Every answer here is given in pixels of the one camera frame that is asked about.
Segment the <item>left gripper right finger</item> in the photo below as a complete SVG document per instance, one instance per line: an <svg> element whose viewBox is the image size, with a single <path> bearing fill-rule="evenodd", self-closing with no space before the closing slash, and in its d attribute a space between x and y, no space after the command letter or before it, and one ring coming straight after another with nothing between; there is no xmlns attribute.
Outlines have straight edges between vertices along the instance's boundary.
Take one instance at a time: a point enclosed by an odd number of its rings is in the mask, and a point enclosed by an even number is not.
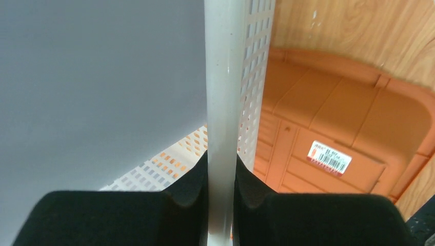
<svg viewBox="0 0 435 246"><path fill-rule="evenodd" d="M387 198L372 194L278 193L236 161L235 245L415 245Z"/></svg>

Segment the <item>grey bin black liner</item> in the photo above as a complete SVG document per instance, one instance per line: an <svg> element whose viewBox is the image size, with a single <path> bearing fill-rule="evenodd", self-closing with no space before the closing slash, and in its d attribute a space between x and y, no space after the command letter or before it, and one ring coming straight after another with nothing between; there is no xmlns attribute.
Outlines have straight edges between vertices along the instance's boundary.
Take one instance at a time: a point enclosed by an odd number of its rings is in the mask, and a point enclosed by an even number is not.
<svg viewBox="0 0 435 246"><path fill-rule="evenodd" d="M203 1L1 1L1 245L206 121Z"/></svg>

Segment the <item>orange plastic tub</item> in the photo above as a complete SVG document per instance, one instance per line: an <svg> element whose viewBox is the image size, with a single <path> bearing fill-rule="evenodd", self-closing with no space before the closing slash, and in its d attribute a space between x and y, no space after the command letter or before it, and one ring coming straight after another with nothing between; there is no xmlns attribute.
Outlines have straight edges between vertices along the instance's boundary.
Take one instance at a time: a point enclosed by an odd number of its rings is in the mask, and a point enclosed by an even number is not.
<svg viewBox="0 0 435 246"><path fill-rule="evenodd" d="M254 174L278 192L397 201L434 156L434 93L358 61L271 49Z"/></svg>

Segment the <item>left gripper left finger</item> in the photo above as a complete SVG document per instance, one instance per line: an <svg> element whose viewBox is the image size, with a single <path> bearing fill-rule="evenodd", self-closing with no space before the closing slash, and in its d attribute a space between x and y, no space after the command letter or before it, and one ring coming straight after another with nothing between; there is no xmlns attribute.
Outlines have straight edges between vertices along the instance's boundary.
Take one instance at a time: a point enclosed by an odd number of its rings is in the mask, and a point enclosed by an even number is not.
<svg viewBox="0 0 435 246"><path fill-rule="evenodd" d="M34 206L14 245L205 245L208 162L156 192L54 191Z"/></svg>

